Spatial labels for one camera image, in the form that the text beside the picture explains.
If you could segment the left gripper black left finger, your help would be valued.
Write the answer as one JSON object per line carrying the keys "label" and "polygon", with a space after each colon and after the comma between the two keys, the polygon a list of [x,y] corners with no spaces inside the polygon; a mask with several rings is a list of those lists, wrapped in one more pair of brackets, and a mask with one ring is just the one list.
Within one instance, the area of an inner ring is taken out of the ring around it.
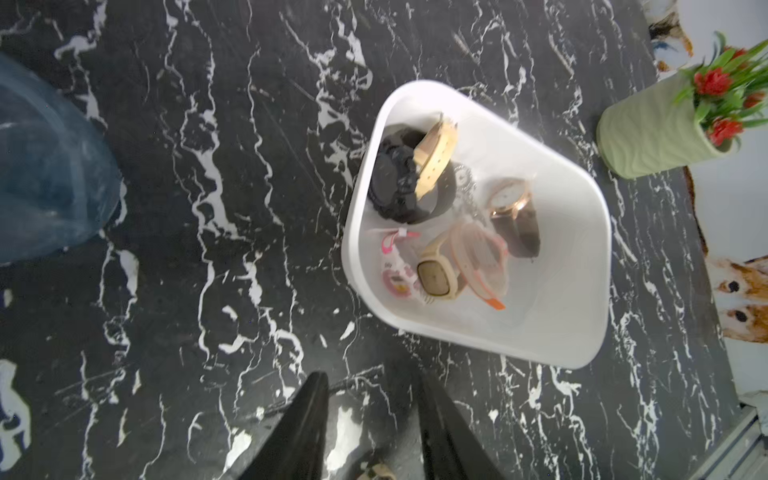
{"label": "left gripper black left finger", "polygon": [[311,373],[240,479],[321,479],[328,402],[327,374]]}

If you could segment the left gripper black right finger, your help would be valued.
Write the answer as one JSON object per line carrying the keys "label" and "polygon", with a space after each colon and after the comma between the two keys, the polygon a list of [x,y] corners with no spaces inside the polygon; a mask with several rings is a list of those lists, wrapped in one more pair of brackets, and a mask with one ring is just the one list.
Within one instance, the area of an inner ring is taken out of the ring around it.
{"label": "left gripper black right finger", "polygon": [[444,387],[419,373],[419,426],[426,479],[503,479]]}

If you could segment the brown leather rose-gold watch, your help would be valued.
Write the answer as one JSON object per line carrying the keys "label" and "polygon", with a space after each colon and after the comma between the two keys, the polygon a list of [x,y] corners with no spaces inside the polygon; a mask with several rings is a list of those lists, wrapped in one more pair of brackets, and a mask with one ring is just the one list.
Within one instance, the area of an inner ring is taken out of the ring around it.
{"label": "brown leather rose-gold watch", "polygon": [[537,258],[541,237],[530,182],[520,178],[502,179],[486,202],[495,232],[505,240],[515,258]]}

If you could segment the silver chain watch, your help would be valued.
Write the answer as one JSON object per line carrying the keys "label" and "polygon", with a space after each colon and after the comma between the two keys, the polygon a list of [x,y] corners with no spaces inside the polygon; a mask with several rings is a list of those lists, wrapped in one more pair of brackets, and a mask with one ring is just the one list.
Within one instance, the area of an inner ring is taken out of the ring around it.
{"label": "silver chain watch", "polygon": [[461,217],[468,217],[481,224],[485,223],[483,212],[476,201],[476,182],[470,168],[463,164],[454,163],[456,180],[456,197],[453,203],[454,212]]}

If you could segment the black rubber sports watch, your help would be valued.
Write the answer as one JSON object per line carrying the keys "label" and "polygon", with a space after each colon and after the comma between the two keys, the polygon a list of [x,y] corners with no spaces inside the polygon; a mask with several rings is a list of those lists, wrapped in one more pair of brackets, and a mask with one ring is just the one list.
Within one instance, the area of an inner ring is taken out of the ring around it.
{"label": "black rubber sports watch", "polygon": [[419,224],[448,212],[457,191],[451,162],[438,177],[435,187],[421,200],[416,187],[419,176],[415,148],[424,132],[410,127],[386,136],[380,143],[370,180],[368,198],[384,219],[402,224]]}

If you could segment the pink white kids watch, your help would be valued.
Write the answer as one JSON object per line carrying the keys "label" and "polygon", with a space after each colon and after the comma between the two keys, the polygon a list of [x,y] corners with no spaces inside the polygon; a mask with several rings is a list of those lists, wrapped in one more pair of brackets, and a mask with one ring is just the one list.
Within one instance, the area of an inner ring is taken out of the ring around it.
{"label": "pink white kids watch", "polygon": [[404,227],[381,230],[380,278],[386,290],[400,300],[424,303],[424,291],[412,262],[413,244],[421,234]]}

